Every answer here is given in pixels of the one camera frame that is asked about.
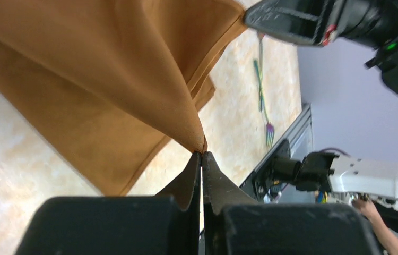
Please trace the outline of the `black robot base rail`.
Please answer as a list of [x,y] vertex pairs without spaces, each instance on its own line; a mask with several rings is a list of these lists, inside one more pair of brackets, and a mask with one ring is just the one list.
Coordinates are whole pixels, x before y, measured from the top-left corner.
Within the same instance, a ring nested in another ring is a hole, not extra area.
[[250,197],[263,203],[314,202],[312,192],[298,191],[290,183],[295,163],[313,151],[312,109],[302,112],[240,185]]

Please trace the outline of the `person forearm in background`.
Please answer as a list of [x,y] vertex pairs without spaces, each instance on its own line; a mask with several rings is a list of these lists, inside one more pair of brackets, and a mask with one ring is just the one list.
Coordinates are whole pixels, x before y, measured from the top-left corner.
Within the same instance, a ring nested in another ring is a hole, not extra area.
[[398,237],[385,225],[380,216],[370,216],[374,233],[388,254],[398,255]]

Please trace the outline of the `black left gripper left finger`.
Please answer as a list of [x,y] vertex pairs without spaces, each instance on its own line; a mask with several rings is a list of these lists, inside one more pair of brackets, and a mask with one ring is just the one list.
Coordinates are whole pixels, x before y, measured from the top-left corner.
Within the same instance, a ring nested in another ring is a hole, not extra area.
[[53,197],[16,254],[198,254],[201,154],[150,197]]

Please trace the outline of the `person hand in background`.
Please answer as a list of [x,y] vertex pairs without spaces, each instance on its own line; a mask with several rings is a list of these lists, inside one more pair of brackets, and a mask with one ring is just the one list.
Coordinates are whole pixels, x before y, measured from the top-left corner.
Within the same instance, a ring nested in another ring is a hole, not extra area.
[[356,199],[352,201],[352,205],[371,222],[381,219],[380,213],[371,200]]

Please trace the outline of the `brown satin napkin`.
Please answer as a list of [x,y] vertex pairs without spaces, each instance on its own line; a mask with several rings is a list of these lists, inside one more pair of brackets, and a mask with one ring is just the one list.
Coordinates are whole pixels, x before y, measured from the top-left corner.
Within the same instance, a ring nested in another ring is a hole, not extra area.
[[0,92],[84,177],[124,195],[174,139],[204,152],[236,1],[0,1]]

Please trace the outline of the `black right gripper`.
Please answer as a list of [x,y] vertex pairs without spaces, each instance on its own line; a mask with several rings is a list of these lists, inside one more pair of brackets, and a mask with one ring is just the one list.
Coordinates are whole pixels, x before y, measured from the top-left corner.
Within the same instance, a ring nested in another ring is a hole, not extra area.
[[376,55],[365,67],[378,68],[398,95],[398,1],[260,1],[246,10],[244,24],[297,46],[323,47],[342,37],[370,47]]

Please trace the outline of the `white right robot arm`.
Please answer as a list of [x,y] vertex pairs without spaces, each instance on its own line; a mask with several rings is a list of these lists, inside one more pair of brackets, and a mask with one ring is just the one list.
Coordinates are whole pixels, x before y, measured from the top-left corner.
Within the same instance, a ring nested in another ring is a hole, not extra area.
[[[384,85],[398,96],[398,1],[260,1],[244,15],[246,26],[297,46],[324,47],[345,38],[373,48],[365,63],[377,67]],[[300,191],[358,193],[398,203],[398,164],[330,152],[312,152],[303,161],[275,157],[254,178],[263,197],[279,180]]]

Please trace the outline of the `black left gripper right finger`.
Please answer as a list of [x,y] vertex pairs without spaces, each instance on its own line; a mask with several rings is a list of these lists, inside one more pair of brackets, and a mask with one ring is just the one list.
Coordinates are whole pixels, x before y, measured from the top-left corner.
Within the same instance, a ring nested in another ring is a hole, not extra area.
[[202,158],[205,254],[381,254],[368,223],[337,203],[264,204]]

